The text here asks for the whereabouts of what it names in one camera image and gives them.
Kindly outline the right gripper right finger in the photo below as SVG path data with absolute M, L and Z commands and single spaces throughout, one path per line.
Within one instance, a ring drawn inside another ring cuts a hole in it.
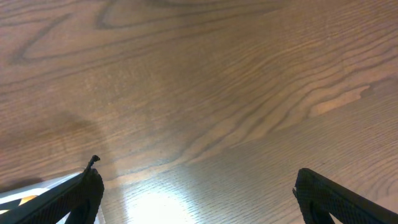
M 293 194 L 306 224 L 397 223 L 396 213 L 308 168 L 298 171 Z

